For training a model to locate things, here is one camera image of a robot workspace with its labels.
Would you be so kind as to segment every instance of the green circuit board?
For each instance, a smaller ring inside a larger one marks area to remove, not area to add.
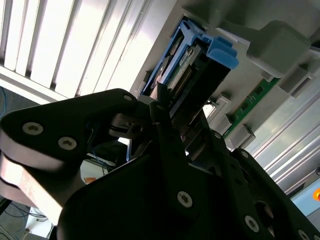
[[[246,97],[245,101],[229,116],[232,125],[223,134],[223,137],[227,137],[233,129],[247,116],[248,113],[264,98],[264,96],[273,88],[273,86],[280,80],[280,78],[274,78],[270,82],[263,79],[258,86]]]

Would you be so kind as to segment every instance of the cable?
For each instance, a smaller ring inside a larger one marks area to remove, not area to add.
[[[46,239],[48,239],[51,235],[51,232],[52,230],[54,229],[54,225],[51,223],[51,228],[50,228],[50,231],[48,232],[47,236],[46,236]]]
[[[5,212],[6,214],[8,214],[9,216],[14,217],[14,218],[24,218],[24,217],[28,216],[28,215],[14,216],[14,215],[11,215],[10,213],[8,213],[7,211],[4,211],[4,212]]]
[[[1,87],[1,90],[3,92],[4,104],[3,104],[2,112],[0,113],[0,118],[5,114],[5,111],[7,109],[7,95],[3,87]]]
[[[6,235],[4,235],[2,232],[0,232],[0,235],[5,236],[6,239],[10,240],[10,238],[8,238]]]
[[[42,214],[35,214],[35,213],[30,213],[30,212],[27,212],[25,210],[22,210],[20,207],[14,205],[13,203],[11,203],[15,208],[17,208],[18,210],[32,216],[32,217],[35,217],[35,218],[47,218],[45,215],[42,215]]]
[[[92,150],[92,153],[93,153],[93,156],[95,157],[95,159],[102,165],[102,174],[103,174],[103,176],[106,175],[106,174],[105,174],[104,166],[107,166],[107,164],[106,164],[104,161],[101,161],[101,160],[97,157],[95,150]]]

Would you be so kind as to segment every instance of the orange label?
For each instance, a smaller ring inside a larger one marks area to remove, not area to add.
[[[86,184],[90,184],[95,180],[97,180],[95,177],[85,177],[84,178],[84,181],[85,181]]]
[[[317,201],[320,201],[320,188],[314,191],[313,198]]]

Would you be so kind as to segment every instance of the metal screw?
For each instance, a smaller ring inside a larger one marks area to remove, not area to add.
[[[59,139],[58,145],[60,148],[62,148],[64,150],[73,150],[76,148],[77,142],[76,142],[76,140],[74,140],[71,137],[64,136]]]
[[[256,220],[252,217],[252,216],[245,216],[244,217],[244,221],[246,223],[246,225],[255,233],[259,232],[259,225],[256,222]]]
[[[185,191],[180,191],[178,192],[177,198],[182,206],[184,206],[185,208],[191,208],[193,202],[191,196],[188,193],[186,193]]]
[[[242,154],[242,156],[244,156],[246,159],[249,158],[248,153],[246,153],[245,151],[242,151],[241,154]]]
[[[309,237],[308,237],[308,235],[307,235],[304,231],[302,231],[301,229],[298,230],[298,233],[299,233],[301,239],[303,239],[303,240],[310,240]]]
[[[132,97],[130,97],[129,95],[123,95],[123,97],[128,101],[132,101]]]
[[[221,135],[217,132],[214,133],[214,136],[217,138],[217,139],[221,139]]]
[[[29,135],[39,135],[44,131],[44,128],[36,122],[27,122],[22,126],[22,130]]]

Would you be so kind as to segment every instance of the white panel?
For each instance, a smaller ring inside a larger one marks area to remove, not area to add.
[[[26,74],[27,70],[40,1],[41,0],[29,0],[27,4],[21,43],[15,68],[15,71],[23,76]]]
[[[26,79],[3,66],[0,66],[0,86],[38,104],[48,104],[67,99],[65,96]]]
[[[130,90],[175,3],[176,0],[152,1],[135,38],[125,56],[121,57],[121,63],[118,64],[107,89]],[[103,87],[97,86],[97,92],[102,91]]]
[[[11,0],[0,0],[0,18],[1,18],[1,29],[0,29],[0,58],[5,58],[6,42],[10,21],[12,1]]]
[[[80,86],[80,95],[92,94],[99,80],[100,74],[107,60],[108,53],[111,50],[113,40],[117,37],[117,31],[120,29],[121,20],[126,14],[129,0],[116,1],[114,8],[110,13],[109,20],[106,21],[104,31],[98,37],[98,44],[93,50],[92,57],[88,62],[86,71],[83,74]]]
[[[74,0],[48,0],[33,58],[31,79],[50,87]]]
[[[17,57],[25,19],[27,1],[14,0],[12,2],[8,38],[5,48],[4,66],[10,70],[16,69]]]
[[[137,18],[141,14],[141,9],[144,5],[144,2],[144,0],[132,1],[123,21],[123,24],[121,26],[121,30],[110,52],[110,55],[108,56],[108,59],[105,62],[103,71],[96,85],[96,88],[94,89],[95,93],[106,90],[109,81],[115,71],[115,68],[117,67],[117,64],[120,60],[120,57],[123,54],[123,51],[135,26]]]
[[[108,2],[82,0],[57,71],[57,93],[68,98],[75,96]]]
[[[2,30],[4,27],[4,16],[5,16],[5,7],[6,7],[6,0],[0,0],[0,42],[2,38]]]

